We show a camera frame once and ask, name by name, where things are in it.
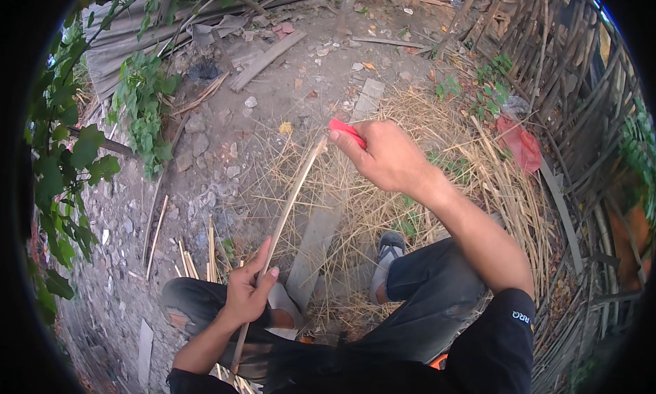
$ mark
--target hand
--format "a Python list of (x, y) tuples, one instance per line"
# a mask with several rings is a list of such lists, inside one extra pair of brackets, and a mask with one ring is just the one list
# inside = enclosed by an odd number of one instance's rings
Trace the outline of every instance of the hand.
[(390, 120), (352, 125), (367, 142), (363, 150), (347, 133), (332, 131), (330, 139), (355, 164), (357, 170), (385, 192), (401, 192), (415, 201), (421, 184), (439, 169), (433, 167), (410, 136)]
[(244, 323), (250, 323), (262, 315), (267, 306), (269, 291), (274, 286), (280, 270), (272, 267), (256, 286), (256, 275), (264, 267), (271, 244), (268, 236), (257, 251), (257, 257), (230, 272), (228, 297), (219, 315), (233, 325), (236, 330)]

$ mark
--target forearm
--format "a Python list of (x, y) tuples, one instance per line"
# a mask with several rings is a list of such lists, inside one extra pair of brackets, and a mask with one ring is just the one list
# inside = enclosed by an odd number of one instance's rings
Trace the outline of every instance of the forearm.
[(173, 368), (196, 374), (209, 373), (239, 326), (226, 318), (223, 310), (219, 311), (205, 330), (178, 351), (173, 359)]
[(442, 222), (492, 292), (519, 288), (533, 298), (533, 275), (517, 242), (437, 168), (425, 175), (412, 197)]

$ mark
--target black t-shirt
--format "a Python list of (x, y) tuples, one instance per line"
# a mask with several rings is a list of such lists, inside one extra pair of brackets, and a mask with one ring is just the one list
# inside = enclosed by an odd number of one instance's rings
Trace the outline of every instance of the black t-shirt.
[[(451, 345), (445, 370), (413, 361), (370, 369), (305, 376), (275, 394), (529, 393), (533, 368), (535, 304), (522, 290), (498, 293), (481, 316)], [(214, 376), (174, 368), (167, 382), (171, 394), (234, 394)]]

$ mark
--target black jeans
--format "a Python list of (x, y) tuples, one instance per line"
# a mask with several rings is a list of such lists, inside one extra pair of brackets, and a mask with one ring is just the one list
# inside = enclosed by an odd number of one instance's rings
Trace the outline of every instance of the black jeans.
[[(194, 336), (207, 327), (226, 301), (224, 284), (175, 278), (162, 291), (162, 310), (174, 326)], [(485, 288), (447, 238), (394, 260), (385, 281), (390, 301), (405, 301), (361, 340), (334, 348), (290, 341), (264, 328), (270, 308), (250, 325), (239, 375), (264, 384), (265, 392), (287, 379), (316, 372), (356, 370), (390, 361), (429, 363), (437, 357), (482, 297)], [(218, 359), (229, 367), (239, 331)]]

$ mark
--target dry leaf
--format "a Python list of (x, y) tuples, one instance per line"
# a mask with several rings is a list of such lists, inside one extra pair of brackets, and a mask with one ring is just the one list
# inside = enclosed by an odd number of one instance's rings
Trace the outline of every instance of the dry leaf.
[(291, 134), (291, 122), (283, 122), (278, 127), (280, 134)]

